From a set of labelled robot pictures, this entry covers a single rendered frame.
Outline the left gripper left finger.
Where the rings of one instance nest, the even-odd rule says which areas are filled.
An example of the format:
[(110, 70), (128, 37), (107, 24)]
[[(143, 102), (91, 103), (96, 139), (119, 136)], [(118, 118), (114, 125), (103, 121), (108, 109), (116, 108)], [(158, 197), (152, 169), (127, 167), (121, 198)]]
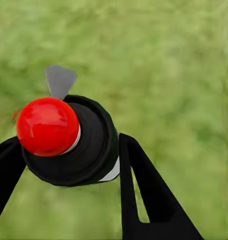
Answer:
[(0, 143), (0, 215), (25, 167), (18, 136)]

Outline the pesticide atomizer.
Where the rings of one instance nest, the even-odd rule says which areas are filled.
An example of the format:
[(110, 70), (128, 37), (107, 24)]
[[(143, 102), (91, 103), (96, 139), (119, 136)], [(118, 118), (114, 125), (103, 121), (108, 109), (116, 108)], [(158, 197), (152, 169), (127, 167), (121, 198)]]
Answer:
[(16, 122), (26, 165), (54, 186), (80, 187), (114, 180), (120, 174), (119, 135), (97, 101), (69, 90), (74, 70), (45, 70), (51, 97), (27, 104)]

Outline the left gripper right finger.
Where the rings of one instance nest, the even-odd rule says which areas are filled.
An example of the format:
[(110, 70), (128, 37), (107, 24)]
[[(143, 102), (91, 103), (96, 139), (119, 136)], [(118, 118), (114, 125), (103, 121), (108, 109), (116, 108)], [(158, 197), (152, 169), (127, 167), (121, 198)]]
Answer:
[[(123, 240), (204, 240), (139, 142), (119, 134)], [(150, 222), (138, 217), (133, 168)]]

